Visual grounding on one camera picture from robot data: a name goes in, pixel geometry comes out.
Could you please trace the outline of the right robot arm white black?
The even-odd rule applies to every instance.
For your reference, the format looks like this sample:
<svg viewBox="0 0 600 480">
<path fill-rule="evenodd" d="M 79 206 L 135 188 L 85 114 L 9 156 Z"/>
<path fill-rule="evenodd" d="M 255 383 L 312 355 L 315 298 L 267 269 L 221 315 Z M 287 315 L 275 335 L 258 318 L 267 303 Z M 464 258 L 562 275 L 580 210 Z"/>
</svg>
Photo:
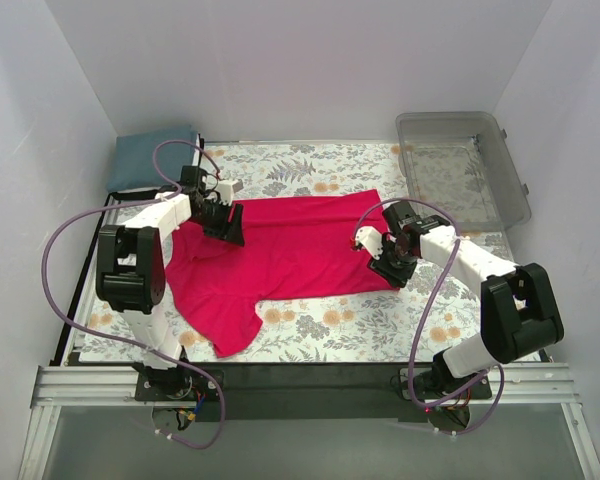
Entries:
<svg viewBox="0 0 600 480">
<path fill-rule="evenodd" d="M 480 302 L 477 334 L 437 353 L 428 370 L 408 362 L 406 388 L 414 402 L 436 395 L 435 405 L 455 398 L 480 382 L 488 370 L 561 342 L 564 326 L 547 271 L 537 263 L 519 265 L 498 257 L 462 235 L 459 224 L 439 207 L 430 216 L 413 209 L 413 200 L 381 201 L 377 209 L 388 227 L 379 232 L 358 222 L 352 246 L 369 256 L 368 267 L 402 289 L 419 261 L 441 267 L 419 320 L 421 337 L 429 312 L 447 277 L 460 281 Z"/>
</svg>

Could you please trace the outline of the red t-shirt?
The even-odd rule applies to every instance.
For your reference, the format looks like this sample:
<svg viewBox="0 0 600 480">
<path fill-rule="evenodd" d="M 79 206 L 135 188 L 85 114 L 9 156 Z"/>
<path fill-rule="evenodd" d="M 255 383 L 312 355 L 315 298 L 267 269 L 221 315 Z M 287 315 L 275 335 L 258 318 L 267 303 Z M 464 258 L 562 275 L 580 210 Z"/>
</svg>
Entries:
<svg viewBox="0 0 600 480">
<path fill-rule="evenodd" d="M 263 300 L 294 300 L 384 291 L 365 252 L 352 249 L 361 216 L 378 230 L 386 223 L 369 209 L 375 190 L 344 196 L 243 201 L 244 243 L 236 246 L 185 223 L 172 235 L 166 279 L 184 320 L 209 340 L 218 357 L 245 350 L 263 322 Z"/>
</svg>

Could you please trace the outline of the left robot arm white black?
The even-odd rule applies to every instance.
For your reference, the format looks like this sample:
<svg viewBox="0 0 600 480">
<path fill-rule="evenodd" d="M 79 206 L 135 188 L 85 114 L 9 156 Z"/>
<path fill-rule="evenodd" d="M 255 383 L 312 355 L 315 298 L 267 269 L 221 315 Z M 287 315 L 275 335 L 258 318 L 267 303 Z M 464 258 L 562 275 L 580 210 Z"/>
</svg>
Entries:
<svg viewBox="0 0 600 480">
<path fill-rule="evenodd" d="M 105 225 L 98 234 L 95 289 L 129 326 L 142 344 L 142 360 L 134 365 L 151 388 L 173 400 L 193 389 L 190 370 L 164 360 L 186 360 L 161 302 L 166 290 L 163 243 L 181 225 L 193 222 L 203 234 L 243 246 L 243 206 L 234 202 L 240 180 L 207 185 L 208 173 L 182 168 L 179 193 L 158 193 L 155 201 L 123 224 Z"/>
</svg>

